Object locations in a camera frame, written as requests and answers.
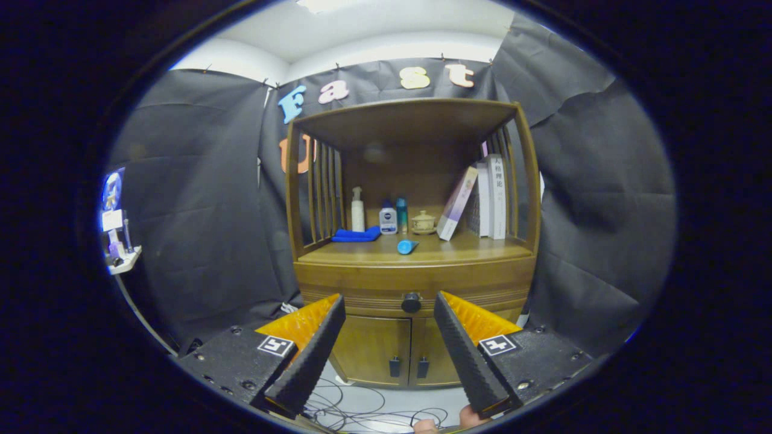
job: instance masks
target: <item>book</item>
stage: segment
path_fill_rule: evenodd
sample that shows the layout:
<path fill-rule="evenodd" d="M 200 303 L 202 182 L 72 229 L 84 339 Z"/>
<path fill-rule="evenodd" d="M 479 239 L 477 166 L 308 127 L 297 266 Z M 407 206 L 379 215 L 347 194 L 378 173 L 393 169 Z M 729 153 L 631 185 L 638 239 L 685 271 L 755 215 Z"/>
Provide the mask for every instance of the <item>book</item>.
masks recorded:
<path fill-rule="evenodd" d="M 504 161 L 499 154 L 485 157 L 488 166 L 490 197 L 490 237 L 506 238 L 506 182 L 504 180 Z"/>
<path fill-rule="evenodd" d="M 466 206 L 466 225 L 479 237 L 490 234 L 490 185 L 488 164 L 482 160 L 475 163 L 477 182 Z"/>
<path fill-rule="evenodd" d="M 458 184 L 456 184 L 455 190 L 453 190 L 453 194 L 445 204 L 445 210 L 439 218 L 437 234 L 440 239 L 448 241 L 453 236 L 455 228 L 461 219 L 464 207 L 469 200 L 469 196 L 472 194 L 476 179 L 477 168 L 475 166 L 469 166 L 461 179 L 459 179 Z"/>
<path fill-rule="evenodd" d="M 490 179 L 488 164 L 477 163 L 477 192 L 479 214 L 479 236 L 490 236 Z"/>

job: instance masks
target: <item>cabinet door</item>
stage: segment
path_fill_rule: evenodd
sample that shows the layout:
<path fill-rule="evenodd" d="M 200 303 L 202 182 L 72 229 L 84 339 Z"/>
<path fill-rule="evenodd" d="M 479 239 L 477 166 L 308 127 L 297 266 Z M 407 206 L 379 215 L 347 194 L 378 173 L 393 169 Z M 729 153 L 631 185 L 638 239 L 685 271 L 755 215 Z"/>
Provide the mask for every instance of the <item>cabinet door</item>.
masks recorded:
<path fill-rule="evenodd" d="M 346 316 L 330 362 L 344 380 L 406 386 L 410 369 L 410 320 Z M 389 361 L 397 356 L 398 376 Z"/>
<path fill-rule="evenodd" d="M 494 312 L 505 320 L 514 322 L 515 310 Z M 455 366 L 442 334 L 434 318 L 414 318 L 412 330 L 412 353 L 410 363 L 410 386 L 451 386 L 460 385 Z M 428 369 L 424 378 L 418 377 L 420 362 L 426 358 Z"/>

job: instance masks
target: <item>foam letter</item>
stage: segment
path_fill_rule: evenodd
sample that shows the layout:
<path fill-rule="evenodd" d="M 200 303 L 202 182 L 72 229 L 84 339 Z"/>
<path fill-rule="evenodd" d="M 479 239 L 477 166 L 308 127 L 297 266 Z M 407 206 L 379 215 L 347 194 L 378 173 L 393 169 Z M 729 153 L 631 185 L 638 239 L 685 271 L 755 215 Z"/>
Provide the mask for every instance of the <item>foam letter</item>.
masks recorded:
<path fill-rule="evenodd" d="M 303 141 L 306 142 L 306 157 L 303 159 L 303 161 L 300 161 L 297 164 L 297 173 L 306 173 L 308 171 L 308 156 L 311 154 L 311 137 L 307 134 L 304 134 L 302 136 Z M 284 140 L 279 142 L 279 149 L 282 150 L 282 170 L 284 173 L 287 172 L 287 139 L 286 137 Z M 314 144 L 313 146 L 313 160 L 317 160 L 317 146 Z"/>
<path fill-rule="evenodd" d="M 466 69 L 466 66 L 456 64 L 456 65 L 446 65 L 445 68 L 448 68 L 450 70 L 450 81 L 456 86 L 472 87 L 475 85 L 473 81 L 469 81 L 466 79 L 467 74 L 469 74 L 470 76 L 475 75 L 473 71 Z"/>
<path fill-rule="evenodd" d="M 300 108 L 303 105 L 303 95 L 301 93 L 306 91 L 306 87 L 300 85 L 296 87 L 292 92 L 288 93 L 284 98 L 279 100 L 279 106 L 284 110 L 284 123 L 288 124 L 294 119 L 300 112 L 303 111 Z"/>
<path fill-rule="evenodd" d="M 335 80 L 322 87 L 322 94 L 319 95 L 319 103 L 331 103 L 333 100 L 342 100 L 348 96 L 348 87 L 343 80 Z"/>
<path fill-rule="evenodd" d="M 426 70 L 420 66 L 413 66 L 408 68 L 402 68 L 399 72 L 399 77 L 402 78 L 400 84 L 405 89 L 421 89 L 427 87 L 431 80 L 426 76 Z"/>

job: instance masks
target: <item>white ceiling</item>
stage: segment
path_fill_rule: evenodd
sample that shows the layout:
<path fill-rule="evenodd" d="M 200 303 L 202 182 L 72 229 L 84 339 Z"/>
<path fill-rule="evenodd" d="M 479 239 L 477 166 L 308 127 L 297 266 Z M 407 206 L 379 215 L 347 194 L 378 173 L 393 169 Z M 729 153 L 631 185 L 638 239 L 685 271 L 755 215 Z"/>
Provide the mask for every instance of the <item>white ceiling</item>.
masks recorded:
<path fill-rule="evenodd" d="M 490 0 L 360 0 L 320 14 L 282 0 L 217 37 L 294 63 L 349 42 L 404 32 L 452 31 L 503 39 L 513 16 L 514 11 Z"/>

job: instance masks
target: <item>round knob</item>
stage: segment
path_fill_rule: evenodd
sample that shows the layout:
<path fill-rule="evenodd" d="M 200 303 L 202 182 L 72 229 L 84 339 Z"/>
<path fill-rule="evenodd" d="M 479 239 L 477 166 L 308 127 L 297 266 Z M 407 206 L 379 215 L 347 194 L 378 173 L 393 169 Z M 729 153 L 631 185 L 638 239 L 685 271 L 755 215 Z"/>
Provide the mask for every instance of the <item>round knob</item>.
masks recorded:
<path fill-rule="evenodd" d="M 402 301 L 402 310 L 409 314 L 414 314 L 421 309 L 421 301 L 418 293 L 410 293 Z"/>

